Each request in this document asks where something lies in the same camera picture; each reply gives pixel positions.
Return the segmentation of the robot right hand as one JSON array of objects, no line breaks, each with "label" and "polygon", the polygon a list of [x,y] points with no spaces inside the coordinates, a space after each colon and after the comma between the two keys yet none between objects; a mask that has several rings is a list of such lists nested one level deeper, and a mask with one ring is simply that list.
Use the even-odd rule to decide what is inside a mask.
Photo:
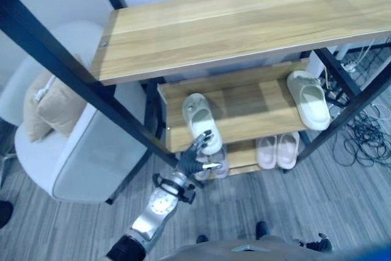
[{"label": "robot right hand", "polygon": [[306,249],[311,249],[318,252],[332,252],[333,246],[330,239],[323,233],[319,233],[320,241],[313,241],[306,243],[304,241],[299,241],[299,245]]}]

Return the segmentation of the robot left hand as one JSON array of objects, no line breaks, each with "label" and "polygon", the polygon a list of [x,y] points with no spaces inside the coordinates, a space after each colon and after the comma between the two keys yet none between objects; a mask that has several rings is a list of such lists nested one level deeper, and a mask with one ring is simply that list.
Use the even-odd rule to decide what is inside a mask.
[{"label": "robot left hand", "polygon": [[198,154],[208,145],[213,138],[211,130],[206,130],[198,135],[190,146],[181,154],[178,160],[178,170],[189,177],[202,171],[212,171],[222,167],[221,163],[202,163],[197,161]]}]

